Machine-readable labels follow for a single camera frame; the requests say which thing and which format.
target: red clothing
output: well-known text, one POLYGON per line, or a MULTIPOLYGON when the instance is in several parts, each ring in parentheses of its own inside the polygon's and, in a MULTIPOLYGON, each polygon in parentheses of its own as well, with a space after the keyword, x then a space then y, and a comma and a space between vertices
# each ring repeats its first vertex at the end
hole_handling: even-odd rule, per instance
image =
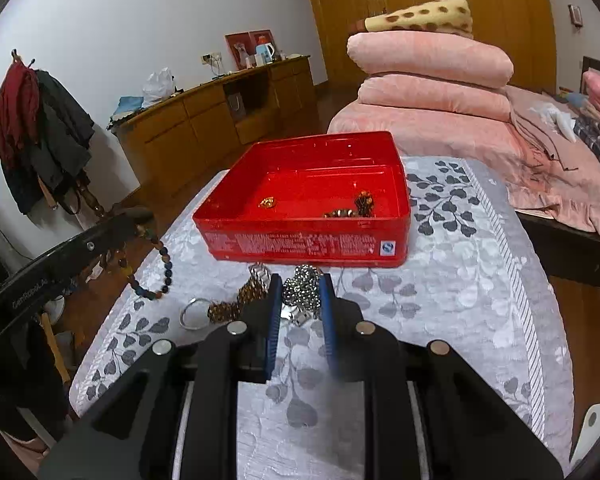
POLYGON ((36 118, 40 92, 36 73, 14 61, 0 86, 0 161, 12 168, 27 137, 38 142, 36 118))

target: silver screw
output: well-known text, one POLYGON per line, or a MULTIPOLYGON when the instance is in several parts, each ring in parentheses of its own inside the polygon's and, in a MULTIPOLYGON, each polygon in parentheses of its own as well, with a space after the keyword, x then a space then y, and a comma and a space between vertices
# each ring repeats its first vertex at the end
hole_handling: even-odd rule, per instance
POLYGON ((154 343, 154 345, 151 347, 151 350, 153 350, 154 354, 156 355, 165 355, 171 351, 171 348, 173 348, 171 341, 168 341, 167 339, 160 339, 154 343))
POLYGON ((447 355, 451 350, 446 342, 440 340, 432 341, 430 348, 437 355, 447 355))
POLYGON ((243 321, 232 321, 226 326, 231 335, 244 334, 247 331, 247 324, 243 321))
POLYGON ((370 321, 360 321, 356 325, 356 332, 360 335, 371 335, 376 331, 376 326, 370 321))

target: red container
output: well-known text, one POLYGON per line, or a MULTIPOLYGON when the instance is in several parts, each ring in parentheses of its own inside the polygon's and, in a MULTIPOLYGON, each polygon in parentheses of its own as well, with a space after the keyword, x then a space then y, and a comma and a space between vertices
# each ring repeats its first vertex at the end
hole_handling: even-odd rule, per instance
POLYGON ((409 193, 389 132, 254 144, 194 213, 217 260, 397 267, 407 257, 409 193), (372 218, 324 218, 354 209, 363 190, 372 218), (272 196, 273 208, 260 207, 272 196))

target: quilted tablecloth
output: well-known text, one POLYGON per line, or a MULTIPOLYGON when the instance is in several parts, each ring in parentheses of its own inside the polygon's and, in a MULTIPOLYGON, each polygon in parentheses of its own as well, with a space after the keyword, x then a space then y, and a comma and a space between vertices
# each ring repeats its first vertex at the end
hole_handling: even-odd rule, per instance
MULTIPOLYGON (((448 341, 567 472, 571 358, 553 290, 506 188, 476 160, 403 156, 402 163, 413 210, 407 261, 395 269, 322 270, 331 273, 338 296, 355 301, 365 319, 398 339, 448 341)), ((70 390, 79 415, 152 341, 190 344, 215 328, 180 327, 180 310, 192 298, 230 301, 248 279, 247 264, 213 259, 191 219, 223 175, 162 238, 173 261, 170 293, 150 302, 127 287, 113 306, 70 390)), ((294 271, 269 267, 283 280, 294 271)), ((157 252, 136 277, 152 290, 159 286, 157 252)), ((203 324, 204 307, 190 313, 203 324)), ((363 387, 331 379, 320 320, 301 327, 283 320, 272 380, 239 385, 237 452, 243 479, 363 478, 363 387)))

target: red picture frame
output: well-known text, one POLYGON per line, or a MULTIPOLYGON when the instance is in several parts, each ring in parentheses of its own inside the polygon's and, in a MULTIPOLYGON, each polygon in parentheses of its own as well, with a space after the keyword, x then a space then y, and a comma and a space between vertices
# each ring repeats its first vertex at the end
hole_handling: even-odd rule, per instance
POLYGON ((261 36, 264 36, 267 39, 267 43, 270 43, 273 45, 273 48, 277 51, 278 48, 276 47, 276 42, 273 41, 273 34, 271 33, 271 31, 269 29, 266 30, 252 30, 250 33, 251 35, 251 41, 253 41, 253 48, 255 49, 257 44, 258 44, 258 40, 260 39, 261 36))
POLYGON ((252 56, 256 53, 251 33, 237 32, 235 34, 226 34, 224 38, 238 70, 247 68, 245 56, 252 56))

